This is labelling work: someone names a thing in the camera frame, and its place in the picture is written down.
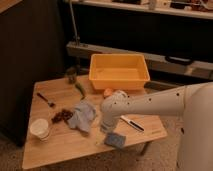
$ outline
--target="brown food item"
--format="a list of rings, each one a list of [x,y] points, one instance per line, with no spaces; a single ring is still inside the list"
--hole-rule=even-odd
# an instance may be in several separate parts
[[[70,119],[72,116],[73,113],[70,110],[62,109],[61,112],[56,113],[55,116],[52,118],[52,123],[58,123],[61,120],[67,122],[67,120]]]

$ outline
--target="wall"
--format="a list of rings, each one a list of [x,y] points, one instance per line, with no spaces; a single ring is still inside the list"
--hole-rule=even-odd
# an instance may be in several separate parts
[[[61,77],[65,42],[56,0],[24,0],[0,14],[0,131],[22,145],[33,84]]]

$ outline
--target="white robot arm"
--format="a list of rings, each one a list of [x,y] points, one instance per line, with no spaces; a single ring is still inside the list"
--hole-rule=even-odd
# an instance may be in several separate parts
[[[213,170],[213,83],[183,86],[143,96],[116,91],[101,104],[101,130],[111,132],[125,114],[183,115],[177,170]]]

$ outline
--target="gray towel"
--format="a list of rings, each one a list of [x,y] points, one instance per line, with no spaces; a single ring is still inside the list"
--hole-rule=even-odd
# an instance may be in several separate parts
[[[73,117],[67,123],[70,128],[79,128],[81,131],[90,132],[92,121],[96,117],[95,108],[86,100],[81,100],[75,107]]]

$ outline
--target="floor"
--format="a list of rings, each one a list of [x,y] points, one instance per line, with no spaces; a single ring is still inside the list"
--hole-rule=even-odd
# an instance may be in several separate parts
[[[143,144],[83,157],[72,161],[32,169],[32,171],[173,171],[176,167],[177,149],[182,120],[163,116],[161,120],[168,136],[151,143],[144,156]],[[0,171],[22,170],[23,148],[16,147],[0,136]]]

